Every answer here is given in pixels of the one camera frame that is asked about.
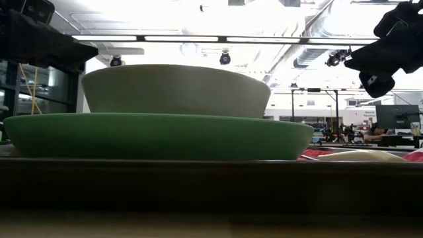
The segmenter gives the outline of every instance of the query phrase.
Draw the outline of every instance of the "white bowl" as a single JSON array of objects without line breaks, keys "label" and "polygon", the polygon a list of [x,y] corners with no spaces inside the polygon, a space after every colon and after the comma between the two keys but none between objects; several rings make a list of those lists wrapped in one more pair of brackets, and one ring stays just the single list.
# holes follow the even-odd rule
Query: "white bowl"
[{"label": "white bowl", "polygon": [[87,74],[91,112],[262,118],[269,87],[245,75],[186,65],[126,65]]}]

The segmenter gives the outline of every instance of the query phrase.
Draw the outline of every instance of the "security camera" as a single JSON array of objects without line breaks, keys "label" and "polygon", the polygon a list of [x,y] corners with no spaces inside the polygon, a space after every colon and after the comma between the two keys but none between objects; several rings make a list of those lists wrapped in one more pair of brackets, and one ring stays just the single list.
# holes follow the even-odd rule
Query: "security camera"
[{"label": "security camera", "polygon": [[125,65],[125,62],[122,60],[122,56],[113,56],[112,61],[110,61],[111,67]]},{"label": "security camera", "polygon": [[231,63],[231,56],[229,56],[229,52],[223,52],[220,56],[220,64],[227,65]]}]

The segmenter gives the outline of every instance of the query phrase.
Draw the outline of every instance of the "computer monitor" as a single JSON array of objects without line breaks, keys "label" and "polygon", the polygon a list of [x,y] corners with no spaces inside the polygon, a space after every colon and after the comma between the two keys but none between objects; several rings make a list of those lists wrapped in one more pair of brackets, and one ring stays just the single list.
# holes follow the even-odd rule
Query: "computer monitor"
[{"label": "computer monitor", "polygon": [[385,129],[411,129],[420,122],[418,105],[376,105],[377,123]]}]

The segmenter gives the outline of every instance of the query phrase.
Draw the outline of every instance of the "stacked dishes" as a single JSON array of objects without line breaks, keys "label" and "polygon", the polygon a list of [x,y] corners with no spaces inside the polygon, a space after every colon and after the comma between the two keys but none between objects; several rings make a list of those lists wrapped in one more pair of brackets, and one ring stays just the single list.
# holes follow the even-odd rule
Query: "stacked dishes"
[{"label": "stacked dishes", "polygon": [[16,116],[6,131],[28,157],[296,159],[312,127],[263,120],[270,89],[229,71],[128,65],[82,80],[92,113]]}]

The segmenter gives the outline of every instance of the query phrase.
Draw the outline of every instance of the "green plate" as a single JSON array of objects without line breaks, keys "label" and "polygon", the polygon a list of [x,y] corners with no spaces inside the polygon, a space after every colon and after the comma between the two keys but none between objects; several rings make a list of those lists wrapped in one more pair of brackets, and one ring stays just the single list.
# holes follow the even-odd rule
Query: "green plate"
[{"label": "green plate", "polygon": [[4,120],[27,157],[297,159],[313,128],[291,122],[175,114],[43,114]]}]

